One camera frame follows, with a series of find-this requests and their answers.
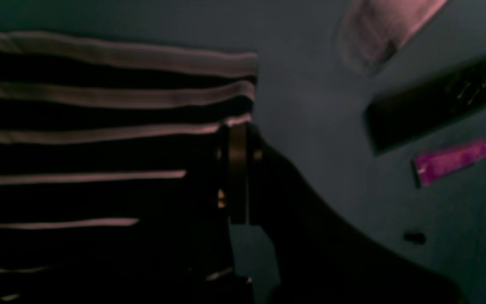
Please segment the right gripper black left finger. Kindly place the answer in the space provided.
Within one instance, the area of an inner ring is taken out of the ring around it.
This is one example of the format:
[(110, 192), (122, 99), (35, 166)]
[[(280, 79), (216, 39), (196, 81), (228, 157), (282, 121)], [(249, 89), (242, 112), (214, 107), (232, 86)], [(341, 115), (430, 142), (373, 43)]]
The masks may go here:
[(248, 128), (248, 122), (223, 126), (216, 142), (217, 206), (227, 212), (234, 225), (248, 220)]

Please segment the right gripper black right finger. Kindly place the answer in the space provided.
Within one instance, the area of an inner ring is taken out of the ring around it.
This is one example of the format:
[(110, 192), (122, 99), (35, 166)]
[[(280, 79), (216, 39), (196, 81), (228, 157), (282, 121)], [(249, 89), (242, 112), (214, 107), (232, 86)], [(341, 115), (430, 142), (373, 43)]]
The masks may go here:
[(248, 125), (249, 221), (270, 237), (279, 304), (465, 304), (451, 279), (373, 241), (332, 210)]

